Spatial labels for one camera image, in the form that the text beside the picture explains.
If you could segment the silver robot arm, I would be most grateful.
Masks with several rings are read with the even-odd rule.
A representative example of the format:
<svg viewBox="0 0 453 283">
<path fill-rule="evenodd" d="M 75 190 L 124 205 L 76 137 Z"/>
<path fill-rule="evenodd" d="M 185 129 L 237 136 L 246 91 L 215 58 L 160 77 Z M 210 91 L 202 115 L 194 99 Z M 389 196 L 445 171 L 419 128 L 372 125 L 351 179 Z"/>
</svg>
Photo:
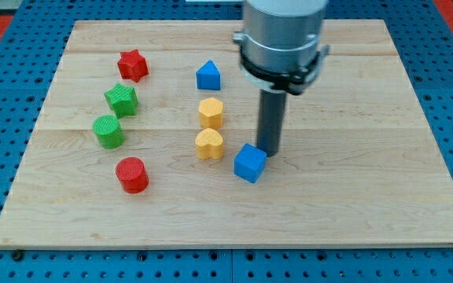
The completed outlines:
<svg viewBox="0 0 453 283">
<path fill-rule="evenodd" d="M 330 48 L 319 45 L 327 0 L 245 0 L 233 34 L 245 78 L 261 90 L 300 95 L 319 76 Z"/>
</svg>

